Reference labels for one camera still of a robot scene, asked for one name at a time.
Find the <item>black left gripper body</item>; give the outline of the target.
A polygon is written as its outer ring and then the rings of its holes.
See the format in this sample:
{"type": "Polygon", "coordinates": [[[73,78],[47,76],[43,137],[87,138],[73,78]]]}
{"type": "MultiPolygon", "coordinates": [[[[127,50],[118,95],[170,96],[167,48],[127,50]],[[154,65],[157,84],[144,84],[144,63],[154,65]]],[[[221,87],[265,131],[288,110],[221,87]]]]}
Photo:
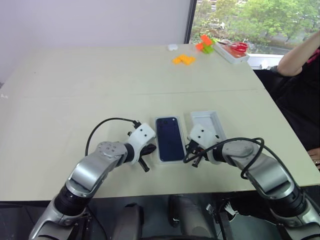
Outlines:
{"type": "Polygon", "coordinates": [[[139,159],[138,161],[142,161],[142,156],[146,156],[149,155],[151,153],[151,149],[149,147],[144,147],[141,151],[140,151],[140,155],[139,155],[139,159]]]}

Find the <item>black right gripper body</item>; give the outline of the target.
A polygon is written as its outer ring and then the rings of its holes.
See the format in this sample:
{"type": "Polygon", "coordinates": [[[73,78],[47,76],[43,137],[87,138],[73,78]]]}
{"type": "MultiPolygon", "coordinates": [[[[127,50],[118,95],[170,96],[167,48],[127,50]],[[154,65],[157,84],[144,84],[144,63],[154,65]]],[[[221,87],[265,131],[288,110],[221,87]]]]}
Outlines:
{"type": "Polygon", "coordinates": [[[194,149],[187,151],[187,159],[189,160],[191,158],[190,154],[197,155],[200,152],[202,152],[203,150],[204,149],[197,142],[194,141],[194,149]]]}

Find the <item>person's bare hand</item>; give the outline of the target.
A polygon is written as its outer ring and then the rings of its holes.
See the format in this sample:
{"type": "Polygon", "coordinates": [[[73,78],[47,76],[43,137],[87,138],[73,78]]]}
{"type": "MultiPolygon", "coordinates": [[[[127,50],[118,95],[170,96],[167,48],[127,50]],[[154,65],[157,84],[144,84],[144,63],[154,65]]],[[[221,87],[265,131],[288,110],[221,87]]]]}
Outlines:
{"type": "Polygon", "coordinates": [[[314,148],[308,151],[308,155],[310,156],[312,162],[320,170],[320,148],[314,148]]]}

